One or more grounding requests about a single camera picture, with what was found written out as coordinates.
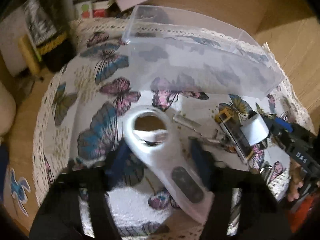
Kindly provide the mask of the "person's right hand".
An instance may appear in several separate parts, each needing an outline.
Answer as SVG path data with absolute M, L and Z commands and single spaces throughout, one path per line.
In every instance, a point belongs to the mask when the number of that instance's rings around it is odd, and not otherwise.
M 290 171 L 289 171 L 291 180 L 290 180 L 288 193 L 287 193 L 287 200 L 289 202 L 293 202 L 294 200 L 297 200 L 299 198 L 298 189 L 300 189 L 303 186 L 303 179 L 300 175 L 300 172 L 301 172 L 301 167 L 299 163 L 291 159 Z

